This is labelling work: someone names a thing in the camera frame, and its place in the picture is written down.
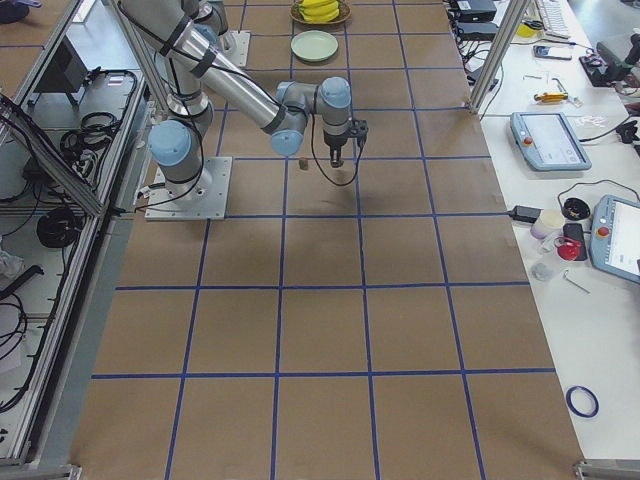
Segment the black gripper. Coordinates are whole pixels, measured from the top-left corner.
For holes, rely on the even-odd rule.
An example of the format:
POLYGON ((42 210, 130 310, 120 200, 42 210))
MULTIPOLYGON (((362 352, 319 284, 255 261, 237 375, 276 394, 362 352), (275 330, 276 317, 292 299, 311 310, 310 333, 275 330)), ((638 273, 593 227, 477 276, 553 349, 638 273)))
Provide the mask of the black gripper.
POLYGON ((347 143, 347 136, 345 133, 332 134, 328 131, 323 131, 324 143, 329 148, 330 164, 331 166, 342 166, 343 160, 341 158, 342 148, 347 143))

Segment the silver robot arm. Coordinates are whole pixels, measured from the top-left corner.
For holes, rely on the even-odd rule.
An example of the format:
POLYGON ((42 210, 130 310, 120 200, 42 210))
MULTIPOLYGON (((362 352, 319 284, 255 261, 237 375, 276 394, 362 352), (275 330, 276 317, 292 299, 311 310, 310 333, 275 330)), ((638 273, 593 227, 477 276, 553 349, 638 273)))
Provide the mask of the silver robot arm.
POLYGON ((195 22, 197 30, 224 53, 235 48, 223 1, 182 0, 182 10, 195 22))
POLYGON ((171 98, 178 102, 178 116, 199 114, 195 102, 207 85, 237 108, 270 137, 274 152, 296 155, 308 124, 322 118, 323 139, 329 148, 330 165, 343 165, 342 148, 351 139, 362 152, 368 127, 351 117, 351 87, 341 77, 320 84, 282 82, 271 95, 236 66, 221 46, 228 23, 224 10, 214 7, 211 21, 202 13, 200 1, 119 1, 118 10, 148 45, 165 59, 171 98))

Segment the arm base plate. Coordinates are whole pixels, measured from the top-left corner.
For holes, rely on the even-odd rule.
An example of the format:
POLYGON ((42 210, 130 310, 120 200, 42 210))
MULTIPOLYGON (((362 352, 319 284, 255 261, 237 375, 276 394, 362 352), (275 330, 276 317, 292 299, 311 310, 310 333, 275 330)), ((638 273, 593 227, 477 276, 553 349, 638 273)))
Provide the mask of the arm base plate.
POLYGON ((149 196, 150 208, 145 209, 148 221, 196 221, 223 220, 227 210, 227 200, 232 157, 207 157, 204 172, 197 186, 181 199, 176 198, 189 189, 178 188, 174 184, 153 189, 149 196))
POLYGON ((235 65, 245 67, 249 56, 251 32, 228 30, 218 38, 220 49, 235 65))

